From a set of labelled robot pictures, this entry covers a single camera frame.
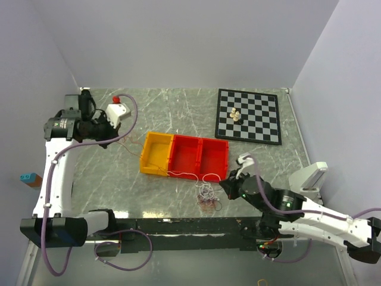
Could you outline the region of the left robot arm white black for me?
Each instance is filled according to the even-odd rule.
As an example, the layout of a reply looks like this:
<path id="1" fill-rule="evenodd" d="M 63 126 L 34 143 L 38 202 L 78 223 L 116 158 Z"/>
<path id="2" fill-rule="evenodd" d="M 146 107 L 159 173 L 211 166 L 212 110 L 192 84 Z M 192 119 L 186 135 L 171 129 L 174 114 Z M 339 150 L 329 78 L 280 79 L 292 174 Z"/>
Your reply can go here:
<path id="1" fill-rule="evenodd" d="M 71 209 L 74 169 L 78 143 L 85 139 L 107 148 L 130 110 L 113 98 L 100 110 L 89 91 L 66 95 L 65 107 L 44 125 L 45 171 L 38 202 L 29 219 L 22 219 L 20 231 L 35 245 L 47 248 L 80 247 L 96 233 L 109 240 L 117 234 L 117 221 L 111 209 L 91 210 L 74 215 Z"/>

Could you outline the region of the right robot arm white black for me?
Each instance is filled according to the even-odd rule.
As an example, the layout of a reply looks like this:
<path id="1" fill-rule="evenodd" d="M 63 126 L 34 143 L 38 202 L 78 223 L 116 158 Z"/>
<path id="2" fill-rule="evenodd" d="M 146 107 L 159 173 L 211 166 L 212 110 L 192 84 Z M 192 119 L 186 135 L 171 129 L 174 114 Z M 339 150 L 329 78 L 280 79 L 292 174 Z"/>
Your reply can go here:
<path id="1" fill-rule="evenodd" d="M 380 259 L 380 219 L 376 217 L 363 219 L 336 212 L 238 170 L 219 184 L 230 200 L 242 198 L 263 214 L 260 231 L 265 237 L 299 235 L 334 245 L 359 262 L 376 264 Z"/>

